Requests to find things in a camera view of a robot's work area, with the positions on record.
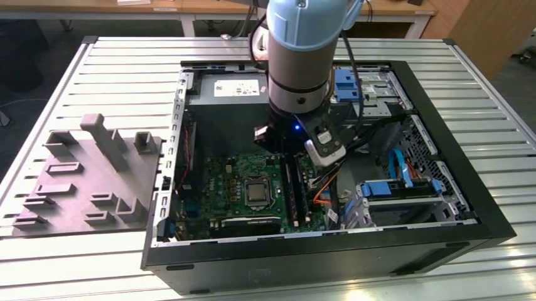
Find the floor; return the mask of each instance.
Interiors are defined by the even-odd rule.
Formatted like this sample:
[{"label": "floor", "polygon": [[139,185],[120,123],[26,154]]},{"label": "floor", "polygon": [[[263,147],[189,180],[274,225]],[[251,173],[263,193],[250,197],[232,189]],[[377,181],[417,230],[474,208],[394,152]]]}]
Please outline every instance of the floor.
[{"label": "floor", "polygon": [[[0,108],[14,120],[9,130],[0,129],[0,179],[9,169],[33,123],[41,113],[56,84],[64,74],[80,41],[84,36],[181,36],[183,31],[176,21],[74,21],[73,30],[65,32],[57,21],[40,21],[49,50],[34,56],[34,61],[44,74],[44,82],[33,91],[12,93],[0,86]],[[196,21],[199,36],[217,36],[220,33],[237,33],[240,24],[225,21],[208,30],[207,24]],[[498,92],[513,109],[536,130],[536,68],[518,64],[512,58],[491,81]]]}]

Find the circuit board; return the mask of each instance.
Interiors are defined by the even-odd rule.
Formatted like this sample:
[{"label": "circuit board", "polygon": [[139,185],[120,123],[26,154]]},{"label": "circuit board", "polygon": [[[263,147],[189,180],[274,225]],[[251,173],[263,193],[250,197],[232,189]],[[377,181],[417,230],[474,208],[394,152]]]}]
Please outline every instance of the circuit board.
[{"label": "circuit board", "polygon": [[[312,174],[304,167],[303,177]],[[251,189],[247,185],[263,183],[270,200],[259,206],[247,202]],[[233,156],[207,157],[203,164],[203,189],[199,215],[188,218],[187,232],[189,239],[201,240],[209,237],[209,221],[225,218],[278,217],[282,219],[280,233],[324,230],[322,212],[312,213],[311,221],[294,227],[288,224],[286,201],[282,187],[279,156]]]}]

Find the open computer tower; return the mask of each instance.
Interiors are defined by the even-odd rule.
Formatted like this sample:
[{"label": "open computer tower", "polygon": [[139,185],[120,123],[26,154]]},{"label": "open computer tower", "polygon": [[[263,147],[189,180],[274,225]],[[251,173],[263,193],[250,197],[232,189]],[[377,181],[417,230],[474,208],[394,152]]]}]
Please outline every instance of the open computer tower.
[{"label": "open computer tower", "polygon": [[[407,64],[358,70],[367,140],[323,185],[332,174],[318,179],[306,152],[252,142],[266,74],[181,62],[141,262],[179,294],[422,273],[514,236]],[[359,106],[348,63],[332,74],[343,136]]]}]

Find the wooden table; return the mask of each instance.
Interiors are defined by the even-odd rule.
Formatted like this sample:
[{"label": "wooden table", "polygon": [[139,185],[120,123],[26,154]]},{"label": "wooden table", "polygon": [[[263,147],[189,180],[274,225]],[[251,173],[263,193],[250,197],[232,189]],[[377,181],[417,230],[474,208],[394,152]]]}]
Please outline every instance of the wooden table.
[{"label": "wooden table", "polygon": [[[433,5],[425,0],[421,6],[409,4],[405,0],[371,0],[372,22],[411,23],[406,39],[418,39],[425,30],[429,18],[437,14]],[[183,0],[181,21],[185,23],[195,20],[242,20],[247,14],[247,6],[219,0]],[[359,22],[366,22],[368,6],[358,17]]]},{"label": "wooden table", "polygon": [[[411,23],[405,38],[419,38],[429,17],[437,13],[425,1],[414,6],[401,0],[371,0],[374,22]],[[364,5],[358,21],[366,21]],[[219,0],[152,0],[151,4],[117,6],[115,0],[0,0],[0,19],[175,19],[184,36],[195,36],[195,20],[242,20],[247,6]]]}]

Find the white table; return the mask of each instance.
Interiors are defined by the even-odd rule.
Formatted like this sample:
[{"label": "white table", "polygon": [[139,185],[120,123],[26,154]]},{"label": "white table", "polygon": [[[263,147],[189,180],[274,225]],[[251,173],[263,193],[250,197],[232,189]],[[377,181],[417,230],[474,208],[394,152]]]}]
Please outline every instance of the white table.
[{"label": "white table", "polygon": [[[0,184],[0,217],[21,210],[49,130],[101,113],[123,137],[163,136],[183,60],[247,59],[246,40],[100,38],[82,44]],[[439,40],[352,40],[358,60],[405,60],[439,110],[517,237],[425,275],[233,292],[205,300],[465,300],[536,293],[534,134],[455,46]],[[335,59],[346,60],[343,44]],[[0,219],[2,233],[9,218]],[[165,300],[176,293],[140,270],[144,232],[0,241],[0,300]]]}]

